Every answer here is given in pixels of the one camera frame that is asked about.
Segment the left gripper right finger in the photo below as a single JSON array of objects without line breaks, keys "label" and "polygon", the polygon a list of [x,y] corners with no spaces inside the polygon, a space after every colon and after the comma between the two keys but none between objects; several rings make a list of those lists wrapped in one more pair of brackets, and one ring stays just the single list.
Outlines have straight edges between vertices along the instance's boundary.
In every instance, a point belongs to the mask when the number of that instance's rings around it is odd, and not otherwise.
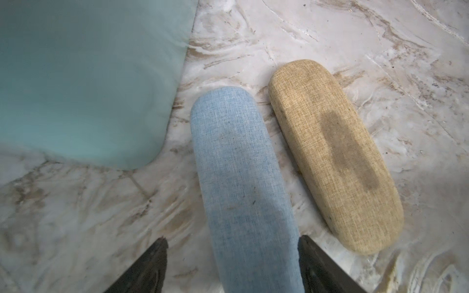
[{"label": "left gripper right finger", "polygon": [[298,242],[299,266],[307,293],[365,293],[309,236]]}]

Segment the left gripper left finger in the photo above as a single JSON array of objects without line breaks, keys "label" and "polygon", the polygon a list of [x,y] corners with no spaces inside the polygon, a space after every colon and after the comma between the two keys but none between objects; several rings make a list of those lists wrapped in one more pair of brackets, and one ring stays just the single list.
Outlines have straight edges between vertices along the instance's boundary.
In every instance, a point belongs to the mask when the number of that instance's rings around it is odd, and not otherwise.
[{"label": "left gripper left finger", "polygon": [[166,238],[158,238],[105,293],[161,293],[168,247]]}]

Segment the light blue felt case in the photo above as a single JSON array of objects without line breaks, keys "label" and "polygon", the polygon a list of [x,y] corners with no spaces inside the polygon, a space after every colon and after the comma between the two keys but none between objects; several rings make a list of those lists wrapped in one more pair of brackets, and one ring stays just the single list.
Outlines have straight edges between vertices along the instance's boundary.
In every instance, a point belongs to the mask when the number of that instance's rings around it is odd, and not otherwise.
[{"label": "light blue felt case", "polygon": [[239,87],[201,96],[191,134],[214,257],[227,293],[301,293],[299,230],[272,142]]}]

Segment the tan case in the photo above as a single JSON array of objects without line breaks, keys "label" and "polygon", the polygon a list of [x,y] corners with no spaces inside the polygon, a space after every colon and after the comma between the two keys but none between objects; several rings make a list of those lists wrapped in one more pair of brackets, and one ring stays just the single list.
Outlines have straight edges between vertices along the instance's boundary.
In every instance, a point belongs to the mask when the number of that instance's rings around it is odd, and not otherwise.
[{"label": "tan case", "polygon": [[374,140],[333,75],[311,60],[286,63],[269,99],[283,136],[331,232],[371,255],[404,226],[398,190]]}]

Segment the teal plastic storage box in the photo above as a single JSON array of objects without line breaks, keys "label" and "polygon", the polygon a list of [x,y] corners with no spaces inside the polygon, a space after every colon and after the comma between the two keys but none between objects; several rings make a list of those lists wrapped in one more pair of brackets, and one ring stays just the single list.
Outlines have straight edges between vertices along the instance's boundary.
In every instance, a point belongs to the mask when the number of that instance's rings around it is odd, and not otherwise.
[{"label": "teal plastic storage box", "polygon": [[162,149],[197,1],[2,1],[1,146],[133,170]]}]

